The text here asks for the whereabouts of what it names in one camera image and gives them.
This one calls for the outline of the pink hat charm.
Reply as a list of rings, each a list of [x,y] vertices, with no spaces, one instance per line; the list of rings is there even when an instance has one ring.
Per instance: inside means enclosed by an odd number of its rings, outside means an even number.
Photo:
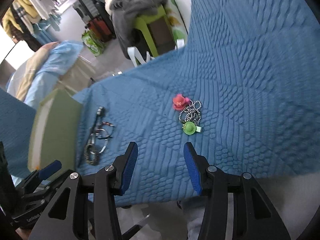
[[[177,111],[182,111],[190,105],[190,99],[188,97],[184,97],[182,94],[177,94],[173,99],[172,99],[172,107],[174,110]]]

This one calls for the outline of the green hat charm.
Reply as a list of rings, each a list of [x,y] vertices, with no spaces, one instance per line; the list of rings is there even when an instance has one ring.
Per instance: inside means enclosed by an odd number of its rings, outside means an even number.
[[[183,132],[186,135],[193,135],[195,133],[201,133],[202,128],[200,126],[195,125],[193,122],[188,121],[185,122],[182,126]]]

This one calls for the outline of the green white shopping bag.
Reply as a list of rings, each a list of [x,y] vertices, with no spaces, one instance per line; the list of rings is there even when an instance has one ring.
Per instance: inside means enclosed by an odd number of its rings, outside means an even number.
[[[94,56],[100,56],[104,50],[104,43],[96,36],[92,30],[86,30],[81,35],[82,42]]]

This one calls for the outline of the hanging clothes rack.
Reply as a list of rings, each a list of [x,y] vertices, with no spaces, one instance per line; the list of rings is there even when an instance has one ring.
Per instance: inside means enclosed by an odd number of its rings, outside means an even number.
[[[14,0],[1,19],[4,32],[15,42],[23,41],[32,51],[55,42],[47,31],[60,31],[58,8],[64,0]]]

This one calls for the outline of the dark stacked suitcases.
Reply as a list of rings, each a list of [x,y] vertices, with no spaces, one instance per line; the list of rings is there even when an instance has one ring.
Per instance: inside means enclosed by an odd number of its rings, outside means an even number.
[[[77,0],[73,9],[78,13],[85,24],[85,28],[92,30],[103,42],[116,38],[112,21],[104,8],[104,4],[98,0]]]

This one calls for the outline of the grey blanket on stool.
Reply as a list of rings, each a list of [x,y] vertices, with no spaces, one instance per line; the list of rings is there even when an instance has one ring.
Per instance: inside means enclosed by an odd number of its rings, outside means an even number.
[[[155,15],[167,0],[112,0],[110,16],[113,28],[124,56],[129,59],[127,48],[134,44],[132,30],[139,15]]]

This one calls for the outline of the rolled fruit-print mat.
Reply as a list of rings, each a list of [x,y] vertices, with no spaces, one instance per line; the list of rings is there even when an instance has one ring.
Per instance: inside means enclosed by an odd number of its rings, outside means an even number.
[[[186,45],[188,33],[175,0],[167,0],[164,10],[169,21],[174,41],[178,48]]]

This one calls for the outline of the white plastic bag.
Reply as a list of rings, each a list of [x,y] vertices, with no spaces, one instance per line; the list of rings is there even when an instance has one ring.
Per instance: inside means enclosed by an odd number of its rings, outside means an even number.
[[[184,39],[178,39],[176,41],[175,50],[180,49],[184,46],[185,46]],[[127,54],[129,55],[129,58],[132,61],[135,68],[141,64],[146,64],[146,63],[155,59],[153,56],[150,55],[150,53],[148,51],[146,52],[146,56],[144,59],[144,57],[141,55],[141,53],[139,52],[139,50],[136,47],[127,48]]]

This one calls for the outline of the silver ball chain keychain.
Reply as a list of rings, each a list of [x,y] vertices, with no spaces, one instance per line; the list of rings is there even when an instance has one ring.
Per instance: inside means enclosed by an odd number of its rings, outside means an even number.
[[[180,111],[178,116],[179,122],[182,124],[192,122],[196,126],[199,125],[201,121],[201,108],[202,103],[199,100],[190,100],[185,108]]]

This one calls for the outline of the blue quilted sofa cover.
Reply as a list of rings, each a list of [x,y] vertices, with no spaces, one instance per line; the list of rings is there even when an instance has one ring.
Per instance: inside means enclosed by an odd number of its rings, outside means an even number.
[[[201,133],[186,135],[172,99],[199,100]],[[132,141],[138,159],[118,205],[195,195],[183,158],[257,178],[319,170],[319,22],[305,0],[191,0],[187,44],[72,97],[82,104],[75,170],[91,174]],[[84,150],[98,107],[97,165]]]

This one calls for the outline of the bed with blue sheet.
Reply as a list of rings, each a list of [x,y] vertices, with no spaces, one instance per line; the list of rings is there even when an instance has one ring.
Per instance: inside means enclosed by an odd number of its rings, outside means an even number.
[[[88,87],[95,70],[80,55],[83,48],[76,41],[45,44],[14,72],[7,93],[37,109],[55,89],[65,89],[73,95]]]

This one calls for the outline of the green plastic stool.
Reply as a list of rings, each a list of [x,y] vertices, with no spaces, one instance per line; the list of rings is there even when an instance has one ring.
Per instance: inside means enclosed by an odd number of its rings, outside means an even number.
[[[155,15],[137,16],[134,28],[142,33],[148,45],[148,52],[153,57],[165,54],[176,46],[171,25],[162,5],[157,8]]]

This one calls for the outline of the green cardboard box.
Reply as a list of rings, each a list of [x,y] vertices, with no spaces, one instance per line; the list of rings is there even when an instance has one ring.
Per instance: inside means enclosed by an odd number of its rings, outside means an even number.
[[[36,111],[28,153],[28,170],[40,170],[58,160],[61,169],[75,169],[76,136],[82,104],[64,89],[56,89],[44,98]]]

